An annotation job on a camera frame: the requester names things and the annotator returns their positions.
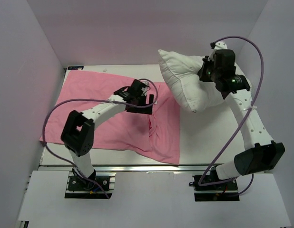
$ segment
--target wire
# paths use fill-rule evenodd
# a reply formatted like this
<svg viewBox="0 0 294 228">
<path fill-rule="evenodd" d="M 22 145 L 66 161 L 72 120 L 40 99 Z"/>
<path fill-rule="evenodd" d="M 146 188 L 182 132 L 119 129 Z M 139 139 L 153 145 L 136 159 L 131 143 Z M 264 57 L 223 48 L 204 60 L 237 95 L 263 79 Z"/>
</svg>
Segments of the wire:
<svg viewBox="0 0 294 228">
<path fill-rule="evenodd" d="M 225 186 L 224 191 L 221 192 L 221 193 L 216 193 L 216 196 L 221 196 L 221 195 L 223 195 L 226 191 L 227 191 L 227 185 Z"/>
<path fill-rule="evenodd" d="M 243 190 L 242 190 L 241 192 L 239 192 L 239 193 L 232 194 L 232 195 L 228 195 L 228 196 L 229 196 L 229 197 L 239 196 L 239 195 L 241 195 L 242 193 L 246 192 L 246 191 L 250 188 L 250 186 L 252 185 L 253 180 L 254 180 L 254 174 L 252 173 L 251 181 L 250 181 L 250 183 L 248 184 L 248 186 L 247 186 L 245 189 L 243 189 Z"/>
<path fill-rule="evenodd" d="M 158 90 L 157 90 L 157 87 L 156 85 L 149 79 L 147 78 L 142 78 L 142 79 L 139 79 L 140 81 L 142 80 L 145 80 L 145 81 L 148 81 L 152 84 L 152 86 L 155 88 L 155 91 L 156 91 L 156 98 L 154 99 L 153 103 L 151 104 L 148 104 L 148 105 L 145 105 L 145 106 L 138 106 L 138 105 L 134 105 L 134 104 L 128 104 L 128 103 L 125 103 L 125 102 L 120 102 L 120 101 L 109 101 L 109 100 L 99 100 L 99 99 L 86 99 L 86 98 L 77 98 L 77 99 L 69 99 L 69 100 L 66 100 L 66 101 L 63 101 L 63 102 L 60 102 L 59 104 L 55 105 L 50 111 L 49 113 L 46 115 L 46 118 L 43 122 L 43 127 L 42 127 L 42 140 L 45 144 L 45 148 L 48 150 L 48 152 L 50 154 L 52 154 L 53 156 L 55 156 L 56 158 L 58 159 L 61 159 L 65 162 L 68 162 L 70 163 L 72 166 L 74 166 L 75 168 L 77 168 L 77 171 L 78 171 L 78 174 L 85 180 L 87 181 L 90 181 L 92 182 L 93 184 L 96 184 L 99 189 L 105 194 L 105 196 L 109 199 L 110 197 L 108 196 L 108 194 L 105 192 L 105 190 L 101 187 L 100 184 L 98 184 L 96 181 L 94 180 L 91 180 L 89 178 L 87 178 L 79 169 L 78 167 L 76 166 L 76 164 L 66 158 L 63 158 L 63 157 L 60 157 L 59 155 L 55 154 L 47 145 L 46 143 L 46 136 L 45 136 L 45 131 L 46 131 L 46 126 L 47 126 L 47 123 L 49 121 L 49 118 L 52 114 L 52 112 L 57 109 L 58 107 L 60 107 L 61 105 L 64 105 L 66 103 L 69 103 L 69 102 L 74 102 L 74 101 L 91 101 L 91 102 L 103 102 L 103 103 L 115 103 L 115 104 L 121 104 L 121 105 L 127 105 L 127 106 L 131 106 L 131 107 L 134 107 L 134 108 L 148 108 L 150 106 L 152 106 L 153 104 L 155 104 L 155 102 L 157 101 L 157 98 L 158 98 Z"/>
<path fill-rule="evenodd" d="M 259 92 L 260 92 L 260 88 L 261 88 L 261 84 L 262 84 L 262 81 L 263 81 L 263 76 L 264 76 L 264 61 L 263 61 L 263 56 L 262 56 L 262 53 L 259 49 L 259 47 L 252 41 L 250 41 L 249 39 L 247 38 L 244 38 L 244 37 L 240 37 L 240 36 L 228 36 L 228 37 L 223 37 L 221 39 L 218 39 L 216 40 L 214 43 L 217 43 L 221 40 L 224 40 L 224 39 L 229 39 L 229 38 L 238 38 L 238 39 L 242 39 L 242 40 L 245 40 L 246 42 L 250 43 L 251 45 L 253 45 L 255 47 L 255 49 L 257 50 L 258 54 L 259 54 L 259 57 L 260 57 L 260 62 L 261 62 L 261 73 L 260 73 L 260 79 L 259 79 L 259 83 L 258 83 L 258 87 L 257 87 L 257 90 L 256 90 L 256 94 L 255 96 L 253 97 L 252 99 L 252 102 L 251 102 L 251 106 L 253 106 L 255 104 L 255 101 L 259 95 Z M 233 135 L 230 137 L 230 139 L 226 142 L 226 144 L 223 146 L 223 148 L 220 150 L 220 152 L 217 154 L 217 156 L 212 160 L 212 162 L 209 164 L 209 166 L 206 168 L 206 170 L 204 171 L 203 175 L 201 176 L 198 184 L 199 186 L 209 186 L 209 185 L 214 185 L 214 184 L 223 184 L 223 183 L 227 183 L 227 182 L 230 182 L 230 181 L 233 181 L 235 180 L 235 178 L 231 178 L 231 179 L 227 179 L 227 180 L 221 180 L 221 181 L 217 181 L 217 182 L 212 182 L 212 183 L 202 183 L 203 179 L 205 178 L 207 172 L 211 169 L 211 167 L 214 165 L 214 163 L 218 160 L 218 158 L 223 154 L 223 152 L 226 150 L 226 148 L 229 146 L 229 144 L 231 143 L 231 141 L 235 138 L 235 136 L 238 134 L 238 132 L 240 131 L 241 127 L 243 126 L 244 122 L 247 120 L 249 114 L 251 113 L 252 111 L 252 108 L 249 108 L 244 116 L 244 118 L 242 119 L 242 121 L 240 122 L 239 126 L 237 127 L 237 129 L 235 130 L 235 132 L 233 133 Z"/>
<path fill-rule="evenodd" d="M 93 192 L 96 192 L 99 189 L 99 187 L 97 187 L 96 189 L 90 191 L 90 194 L 92 194 Z"/>
</svg>

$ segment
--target white floor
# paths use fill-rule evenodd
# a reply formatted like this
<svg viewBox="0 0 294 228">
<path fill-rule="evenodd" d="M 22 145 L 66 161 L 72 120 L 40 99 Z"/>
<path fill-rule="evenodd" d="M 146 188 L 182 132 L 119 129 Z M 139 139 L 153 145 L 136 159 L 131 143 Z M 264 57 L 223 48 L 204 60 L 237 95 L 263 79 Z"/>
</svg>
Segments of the white floor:
<svg viewBox="0 0 294 228">
<path fill-rule="evenodd" d="M 120 172 L 111 199 L 65 199 L 68 171 L 34 171 L 19 220 L 29 228 L 279 228 L 290 226 L 272 174 L 235 202 L 195 202 L 189 173 Z M 239 189 L 250 175 L 237 180 Z"/>
</svg>

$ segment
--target white platform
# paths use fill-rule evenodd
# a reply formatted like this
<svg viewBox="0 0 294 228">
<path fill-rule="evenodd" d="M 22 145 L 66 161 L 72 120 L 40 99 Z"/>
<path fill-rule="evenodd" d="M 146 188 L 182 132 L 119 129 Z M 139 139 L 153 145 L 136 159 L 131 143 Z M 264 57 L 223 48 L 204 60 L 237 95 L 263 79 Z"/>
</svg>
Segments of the white platform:
<svg viewBox="0 0 294 228">
<path fill-rule="evenodd" d="M 149 78 L 155 82 L 163 81 L 158 65 L 84 66 L 83 70 L 133 78 Z M 233 113 L 226 104 L 208 108 L 197 114 L 181 110 L 180 122 L 180 164 L 210 163 L 237 128 Z M 58 155 L 71 159 L 68 150 L 63 145 L 49 143 L 49 147 Z M 228 162 L 242 151 L 244 151 L 243 139 L 239 133 L 217 163 Z M 133 151 L 92 149 L 90 154 L 94 165 L 163 164 Z M 65 165 L 67 163 L 53 157 L 45 150 L 40 164 Z"/>
<path fill-rule="evenodd" d="M 195 202 L 187 173 L 117 173 L 111 199 L 65 199 L 69 172 L 34 171 L 19 220 L 29 228 L 279 228 L 290 226 L 272 174 L 235 202 Z M 250 176 L 238 179 L 239 189 Z"/>
</svg>

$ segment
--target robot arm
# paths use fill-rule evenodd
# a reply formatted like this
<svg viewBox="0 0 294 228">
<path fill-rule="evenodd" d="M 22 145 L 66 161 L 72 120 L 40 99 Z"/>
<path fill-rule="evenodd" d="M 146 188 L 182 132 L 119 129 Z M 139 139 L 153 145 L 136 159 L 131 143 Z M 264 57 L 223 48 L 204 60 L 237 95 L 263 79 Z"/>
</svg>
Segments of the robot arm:
<svg viewBox="0 0 294 228">
<path fill-rule="evenodd" d="M 148 83 L 134 80 L 131 86 L 115 91 L 107 99 L 108 103 L 100 103 L 81 113 L 74 110 L 69 114 L 61 134 L 61 140 L 69 149 L 76 165 L 76 168 L 73 168 L 74 175 L 84 184 L 89 185 L 90 182 L 81 178 L 81 175 L 95 180 L 96 172 L 89 153 L 93 145 L 95 129 L 109 118 L 125 110 L 132 113 L 152 114 L 154 96 L 150 95 L 149 104 L 146 104 L 148 88 Z"/>
<path fill-rule="evenodd" d="M 247 90 L 230 93 L 225 98 L 239 125 L 251 108 L 251 101 L 251 92 Z M 234 160 L 216 167 L 220 180 L 271 170 L 284 153 L 283 144 L 274 142 L 255 107 L 252 107 L 247 120 L 243 123 L 241 134 L 245 151 L 236 155 Z"/>
<path fill-rule="evenodd" d="M 235 53 L 224 42 L 212 43 L 210 56 L 203 59 L 198 72 L 203 82 L 214 82 L 224 101 L 231 108 L 241 133 L 245 151 L 235 158 L 212 169 L 217 180 L 225 180 L 250 173 L 271 170 L 284 153 L 282 143 L 275 143 L 266 131 L 255 107 L 251 107 L 250 86 L 243 75 L 235 74 Z"/>
</svg>

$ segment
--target pink cloth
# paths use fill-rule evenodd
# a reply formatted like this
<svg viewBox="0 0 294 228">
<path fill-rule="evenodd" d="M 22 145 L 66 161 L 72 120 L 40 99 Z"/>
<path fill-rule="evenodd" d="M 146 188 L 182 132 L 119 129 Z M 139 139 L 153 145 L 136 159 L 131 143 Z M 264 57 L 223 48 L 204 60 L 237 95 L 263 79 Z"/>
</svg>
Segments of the pink cloth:
<svg viewBox="0 0 294 228">
<path fill-rule="evenodd" d="M 60 92 L 57 104 L 72 98 L 106 100 L 114 91 L 132 82 L 133 78 L 130 77 L 73 70 Z M 95 130 L 93 148 L 132 150 L 159 162 L 179 164 L 180 106 L 164 82 L 155 84 L 159 96 L 152 115 L 127 112 L 115 115 Z M 152 85 L 150 87 L 148 93 L 155 94 Z M 84 111 L 97 104 L 76 101 L 57 108 L 46 126 L 46 141 L 63 144 L 60 135 L 68 114 L 72 110 Z"/>
</svg>

